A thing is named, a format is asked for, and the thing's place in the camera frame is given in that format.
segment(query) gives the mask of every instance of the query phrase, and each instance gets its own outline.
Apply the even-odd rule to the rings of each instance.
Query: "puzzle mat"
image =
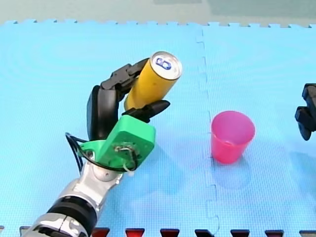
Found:
[[[316,139],[294,119],[305,83],[316,78],[316,27],[155,22],[7,22],[0,27],[1,237],[19,236],[54,203],[78,169],[65,132],[86,139],[86,103],[111,72],[166,50],[184,73],[153,118],[157,144],[134,177],[106,201],[107,236],[143,228],[231,230],[285,237],[316,226]],[[240,162],[210,156],[211,119],[224,110],[251,117],[256,136]]]

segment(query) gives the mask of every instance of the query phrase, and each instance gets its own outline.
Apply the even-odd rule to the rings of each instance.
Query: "robotic arm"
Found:
[[[316,131],[316,84],[305,84],[302,96],[306,106],[297,108],[295,119],[303,139],[308,141]]]
[[[124,172],[135,170],[153,149],[155,129],[147,123],[170,105],[168,101],[132,108],[118,118],[119,102],[130,91],[147,60],[133,66],[127,64],[94,86],[87,103],[89,141],[66,133],[80,177],[62,191],[23,237],[90,237],[108,191],[120,183]]]

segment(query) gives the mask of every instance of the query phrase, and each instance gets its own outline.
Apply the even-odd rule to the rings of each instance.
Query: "floor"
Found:
[[[177,21],[299,24],[316,23],[314,0],[0,0],[0,24],[8,20]]]

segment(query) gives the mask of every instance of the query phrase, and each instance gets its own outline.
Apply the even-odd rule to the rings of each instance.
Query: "plastic cup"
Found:
[[[211,152],[222,164],[231,164],[240,159],[255,135],[255,126],[250,118],[236,111],[225,111],[215,116],[211,124]]]

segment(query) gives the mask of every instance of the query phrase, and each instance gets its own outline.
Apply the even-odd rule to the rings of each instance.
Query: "green bracket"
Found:
[[[137,155],[140,165],[150,154],[155,145],[156,130],[153,126],[132,116],[120,117],[107,140],[85,142],[81,144],[84,151],[93,151],[94,160],[111,168],[134,167],[128,151],[117,151],[118,147],[129,147]]]

